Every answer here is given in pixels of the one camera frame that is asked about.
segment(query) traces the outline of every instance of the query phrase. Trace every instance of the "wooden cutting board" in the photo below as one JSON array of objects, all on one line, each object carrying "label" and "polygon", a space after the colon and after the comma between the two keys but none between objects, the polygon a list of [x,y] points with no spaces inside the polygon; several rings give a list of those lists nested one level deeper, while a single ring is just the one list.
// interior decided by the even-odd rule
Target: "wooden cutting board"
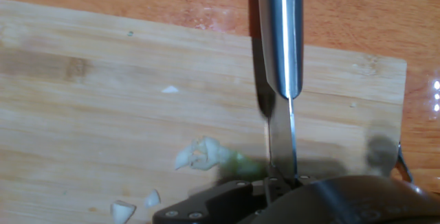
[{"label": "wooden cutting board", "polygon": [[[221,176],[216,168],[174,170],[176,154],[203,135],[264,160],[257,90],[260,100],[269,91],[259,46],[248,37],[0,1],[0,218],[109,223],[109,205],[121,199],[145,222]],[[400,59],[305,46],[295,102],[300,172],[388,173],[405,77]],[[148,212],[143,199],[152,189],[163,204]]]}]

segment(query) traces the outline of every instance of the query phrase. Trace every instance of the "garlic piece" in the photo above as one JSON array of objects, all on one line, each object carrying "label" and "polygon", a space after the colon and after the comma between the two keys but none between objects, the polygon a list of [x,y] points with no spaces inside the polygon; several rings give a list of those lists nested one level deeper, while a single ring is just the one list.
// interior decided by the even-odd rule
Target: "garlic piece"
[{"label": "garlic piece", "polygon": [[157,190],[153,190],[146,198],[144,202],[145,208],[151,208],[153,206],[156,206],[157,204],[160,204],[160,197]]},{"label": "garlic piece", "polygon": [[189,157],[193,154],[193,146],[187,146],[182,151],[180,151],[176,156],[176,161],[174,168],[175,170],[189,165]]},{"label": "garlic piece", "polygon": [[126,203],[121,200],[117,200],[110,206],[110,213],[113,216],[113,222],[115,224],[125,224],[136,211],[136,206],[130,203]]}]

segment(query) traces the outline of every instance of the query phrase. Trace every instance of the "chopped garlic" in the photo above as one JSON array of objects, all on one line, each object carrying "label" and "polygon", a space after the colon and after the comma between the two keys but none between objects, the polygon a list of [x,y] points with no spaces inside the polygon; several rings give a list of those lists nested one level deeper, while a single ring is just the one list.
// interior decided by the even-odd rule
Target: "chopped garlic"
[{"label": "chopped garlic", "polygon": [[153,190],[146,198],[144,202],[145,208],[151,208],[153,206],[156,206],[157,204],[160,204],[160,198],[159,193],[157,190]]},{"label": "chopped garlic", "polygon": [[110,213],[115,224],[125,224],[136,211],[136,206],[121,200],[111,204]]}]

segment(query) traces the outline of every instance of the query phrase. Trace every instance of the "chef's knife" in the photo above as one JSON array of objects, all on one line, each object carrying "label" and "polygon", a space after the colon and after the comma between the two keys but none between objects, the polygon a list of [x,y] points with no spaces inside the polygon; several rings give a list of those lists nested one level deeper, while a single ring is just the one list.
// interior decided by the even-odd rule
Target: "chef's knife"
[{"label": "chef's knife", "polygon": [[269,117],[271,163],[296,177],[294,99],[303,88],[303,0],[258,0],[267,81],[276,92]]}]

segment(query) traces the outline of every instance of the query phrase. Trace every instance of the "knife blade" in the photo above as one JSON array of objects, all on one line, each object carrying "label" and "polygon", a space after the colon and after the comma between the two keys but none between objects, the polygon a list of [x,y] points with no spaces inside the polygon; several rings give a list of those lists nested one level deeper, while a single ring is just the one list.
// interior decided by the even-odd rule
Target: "knife blade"
[{"label": "knife blade", "polygon": [[297,176],[294,99],[303,88],[303,0],[258,0],[267,82],[276,92],[269,153],[284,177]]}]

